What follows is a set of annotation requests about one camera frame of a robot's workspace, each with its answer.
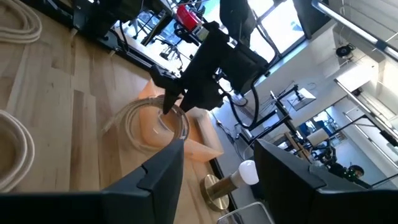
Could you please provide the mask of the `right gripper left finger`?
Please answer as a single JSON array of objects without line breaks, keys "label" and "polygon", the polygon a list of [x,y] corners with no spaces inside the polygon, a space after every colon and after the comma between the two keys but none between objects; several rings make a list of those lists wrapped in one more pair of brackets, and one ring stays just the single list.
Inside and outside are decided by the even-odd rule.
[{"label": "right gripper left finger", "polygon": [[173,140],[105,188],[106,224],[173,224],[182,186],[184,141]]}]

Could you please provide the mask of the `LED light bar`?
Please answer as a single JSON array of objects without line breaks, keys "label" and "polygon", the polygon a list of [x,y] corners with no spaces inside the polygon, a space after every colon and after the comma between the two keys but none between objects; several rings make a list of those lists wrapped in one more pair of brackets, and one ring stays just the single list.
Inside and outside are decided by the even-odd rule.
[{"label": "LED light bar", "polygon": [[382,53],[386,54],[391,59],[398,62],[398,49],[391,46],[387,43],[387,41],[381,40],[376,37],[372,33],[368,32],[365,28],[357,25],[354,22],[351,22],[345,16],[338,14],[333,11],[329,6],[323,3],[321,0],[312,0],[312,6],[318,11],[324,13],[330,18],[342,23],[345,27],[350,28],[353,32],[364,38],[367,42],[369,42],[374,48],[378,49]]}]

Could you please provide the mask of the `clear plastic bin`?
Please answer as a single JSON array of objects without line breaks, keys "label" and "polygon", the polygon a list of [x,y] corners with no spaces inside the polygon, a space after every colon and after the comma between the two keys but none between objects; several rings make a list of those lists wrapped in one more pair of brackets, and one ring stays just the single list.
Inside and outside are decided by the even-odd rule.
[{"label": "clear plastic bin", "polygon": [[268,209],[254,202],[220,217],[216,224],[275,224]]}]

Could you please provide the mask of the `orange plastic bin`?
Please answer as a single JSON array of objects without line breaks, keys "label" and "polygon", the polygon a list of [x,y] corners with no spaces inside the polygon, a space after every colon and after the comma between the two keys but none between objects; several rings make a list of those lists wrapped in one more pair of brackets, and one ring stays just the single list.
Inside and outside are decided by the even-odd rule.
[{"label": "orange plastic bin", "polygon": [[[193,108],[186,113],[190,123],[188,139],[185,140],[185,157],[207,162],[224,153],[207,110]],[[151,147],[162,148],[169,144],[178,125],[173,113],[162,114],[162,109],[148,106],[139,110],[141,137]]]}]

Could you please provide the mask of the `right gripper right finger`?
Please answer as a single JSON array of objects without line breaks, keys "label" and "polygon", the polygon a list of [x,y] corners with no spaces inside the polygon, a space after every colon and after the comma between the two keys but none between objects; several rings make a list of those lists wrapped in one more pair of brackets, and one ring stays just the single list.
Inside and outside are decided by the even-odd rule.
[{"label": "right gripper right finger", "polygon": [[254,161],[274,223],[308,223],[315,192],[326,186],[310,163],[263,139],[254,144]]}]

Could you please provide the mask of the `black round ceiling spot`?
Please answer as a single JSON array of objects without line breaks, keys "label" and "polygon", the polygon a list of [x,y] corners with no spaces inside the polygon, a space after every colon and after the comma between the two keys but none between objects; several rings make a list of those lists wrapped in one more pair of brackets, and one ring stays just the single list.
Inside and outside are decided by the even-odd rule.
[{"label": "black round ceiling spot", "polygon": [[352,44],[343,45],[335,50],[335,54],[339,58],[350,58],[355,48]]}]

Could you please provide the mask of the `white bulb brass lamp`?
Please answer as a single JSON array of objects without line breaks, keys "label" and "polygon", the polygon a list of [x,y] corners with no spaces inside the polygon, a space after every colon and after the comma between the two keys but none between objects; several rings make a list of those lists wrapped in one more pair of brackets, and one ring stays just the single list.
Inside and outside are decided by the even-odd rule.
[{"label": "white bulb brass lamp", "polygon": [[222,179],[208,174],[200,182],[200,191],[205,203],[220,212],[229,207],[228,194],[244,186],[259,183],[256,164],[253,160],[240,163],[238,169]]}]

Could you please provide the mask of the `black aluminium table frame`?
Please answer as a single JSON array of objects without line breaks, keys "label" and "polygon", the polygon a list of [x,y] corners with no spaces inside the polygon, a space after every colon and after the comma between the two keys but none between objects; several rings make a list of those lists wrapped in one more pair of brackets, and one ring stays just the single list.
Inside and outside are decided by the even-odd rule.
[{"label": "black aluminium table frame", "polygon": [[27,48],[29,60],[41,58],[53,74],[66,78],[60,96],[41,94],[32,109],[24,110],[31,126],[47,141],[37,149],[32,172],[43,181],[39,190],[76,190],[107,187],[135,169],[149,151],[128,149],[116,128],[101,128],[117,111],[135,100],[149,84],[149,67],[155,59],[140,53],[127,55],[109,50],[84,36],[71,37],[66,15],[71,0],[24,0],[39,15],[40,40]]}]

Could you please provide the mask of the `background black frame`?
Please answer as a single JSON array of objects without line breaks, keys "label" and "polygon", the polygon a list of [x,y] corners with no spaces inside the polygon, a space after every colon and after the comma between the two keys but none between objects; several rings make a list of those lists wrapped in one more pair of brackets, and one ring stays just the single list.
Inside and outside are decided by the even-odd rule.
[{"label": "background black frame", "polygon": [[[292,123],[292,118],[290,116],[290,109],[293,109],[293,107],[287,102],[287,97],[292,95],[294,91],[297,90],[299,90],[298,85],[294,85],[291,89],[281,93],[278,96],[275,96],[275,94],[271,91],[271,98],[273,99],[273,103],[276,109],[266,114],[265,117],[261,118],[259,121],[256,121],[254,127],[249,129],[243,129],[239,133],[238,137],[240,137],[247,145],[250,146],[256,139],[263,138],[264,136],[273,132],[273,130],[282,125],[285,125],[292,134],[295,134],[297,136],[298,131],[294,127]],[[275,122],[271,126],[264,128],[264,130],[260,132],[257,136],[252,135],[252,130],[258,128],[259,126],[262,126],[274,115],[277,115],[279,118],[277,122]]]}]

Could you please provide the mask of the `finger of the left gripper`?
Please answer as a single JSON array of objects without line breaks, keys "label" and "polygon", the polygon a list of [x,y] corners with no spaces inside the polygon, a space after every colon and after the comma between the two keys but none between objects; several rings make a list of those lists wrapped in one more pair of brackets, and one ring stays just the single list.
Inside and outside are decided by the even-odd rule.
[{"label": "finger of the left gripper", "polygon": [[184,111],[187,112],[191,110],[194,107],[198,106],[198,94],[197,93],[186,93],[183,96],[183,99],[180,103],[180,108]]},{"label": "finger of the left gripper", "polygon": [[179,93],[174,93],[171,90],[166,90],[164,94],[164,102],[163,102],[163,114],[167,114],[175,104],[177,100],[180,99]]}]

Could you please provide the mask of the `red plastic case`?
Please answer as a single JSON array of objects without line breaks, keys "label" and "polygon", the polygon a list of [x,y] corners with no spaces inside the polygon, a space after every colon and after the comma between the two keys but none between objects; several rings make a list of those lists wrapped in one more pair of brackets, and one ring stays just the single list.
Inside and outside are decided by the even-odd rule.
[{"label": "red plastic case", "polygon": [[201,25],[201,19],[185,5],[177,7],[177,19],[183,24],[188,31],[193,31],[197,26]]}]

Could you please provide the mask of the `computer monitor on arm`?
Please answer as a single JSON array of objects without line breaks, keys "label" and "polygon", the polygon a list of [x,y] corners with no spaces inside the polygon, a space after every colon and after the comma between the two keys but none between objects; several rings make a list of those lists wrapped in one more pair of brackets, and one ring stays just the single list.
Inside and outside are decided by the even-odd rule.
[{"label": "computer monitor on arm", "polygon": [[305,88],[294,91],[292,95],[287,97],[287,102],[295,111],[301,110],[315,100],[316,97]]}]

